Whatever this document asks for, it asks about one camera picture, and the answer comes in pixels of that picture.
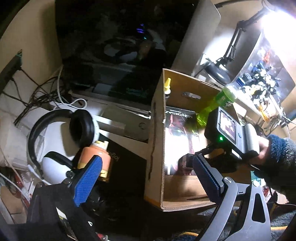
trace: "plastic bottle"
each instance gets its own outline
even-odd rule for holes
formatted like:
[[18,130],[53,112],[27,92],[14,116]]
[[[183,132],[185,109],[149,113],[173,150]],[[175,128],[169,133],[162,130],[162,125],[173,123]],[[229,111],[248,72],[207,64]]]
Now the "plastic bottle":
[[102,158],[103,168],[100,177],[107,178],[111,157],[106,151],[109,142],[95,141],[89,147],[83,148],[81,156],[78,161],[77,168],[81,169],[86,166],[86,164],[91,160],[94,155],[98,155]]
[[227,109],[231,106],[237,99],[239,90],[245,85],[242,78],[238,78],[236,81],[227,84],[215,97],[212,99],[206,108],[204,108],[196,116],[197,122],[201,126],[206,126],[207,118],[209,113],[214,109],[221,106],[223,109]]
[[167,78],[167,80],[165,81],[165,85],[164,85],[164,94],[165,94],[165,99],[168,99],[170,97],[170,82],[171,82],[171,78]]

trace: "small display screen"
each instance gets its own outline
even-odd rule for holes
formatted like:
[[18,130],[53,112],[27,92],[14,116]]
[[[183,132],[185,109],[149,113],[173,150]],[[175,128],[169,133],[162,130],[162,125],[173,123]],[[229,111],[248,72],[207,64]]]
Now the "small display screen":
[[222,111],[220,115],[220,128],[230,139],[234,142],[236,141],[235,122]]

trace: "silver screw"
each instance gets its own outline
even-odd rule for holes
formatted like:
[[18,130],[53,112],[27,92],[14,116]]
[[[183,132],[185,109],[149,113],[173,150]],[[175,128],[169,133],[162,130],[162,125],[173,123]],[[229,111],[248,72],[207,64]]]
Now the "silver screw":
[[44,185],[45,185],[44,182],[39,182],[36,184],[36,187],[40,188],[40,187],[43,187]]
[[64,184],[69,184],[71,182],[71,178],[66,178],[63,180]]
[[226,183],[232,183],[232,179],[230,177],[225,177],[224,182]]
[[66,172],[66,177],[72,179],[72,178],[74,177],[74,172],[72,172],[72,171],[67,171],[67,172]]
[[255,187],[259,187],[259,186],[260,186],[260,183],[257,182],[257,181],[255,180],[255,181],[253,181],[253,185],[254,185]]

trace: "person's arm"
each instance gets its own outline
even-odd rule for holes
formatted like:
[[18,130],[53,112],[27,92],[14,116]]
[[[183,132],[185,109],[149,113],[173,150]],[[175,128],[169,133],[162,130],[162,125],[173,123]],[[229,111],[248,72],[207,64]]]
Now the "person's arm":
[[249,163],[260,169],[255,175],[266,184],[296,202],[296,145],[289,138],[269,135],[259,138],[260,153]]

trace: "black ear pad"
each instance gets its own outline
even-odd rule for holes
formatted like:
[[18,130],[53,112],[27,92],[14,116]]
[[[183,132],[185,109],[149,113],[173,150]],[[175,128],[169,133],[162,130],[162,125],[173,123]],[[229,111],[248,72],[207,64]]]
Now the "black ear pad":
[[94,139],[95,127],[92,116],[87,110],[77,110],[72,114],[70,134],[80,148],[91,145]]
[[48,112],[44,116],[42,116],[33,126],[29,138],[28,138],[28,154],[31,161],[36,165],[38,171],[40,172],[41,177],[43,178],[43,171],[41,170],[41,166],[37,161],[37,157],[35,154],[35,141],[40,134],[41,131],[45,129],[50,123],[54,122],[54,120],[58,117],[66,117],[71,118],[73,112],[68,109],[58,109],[51,112]]

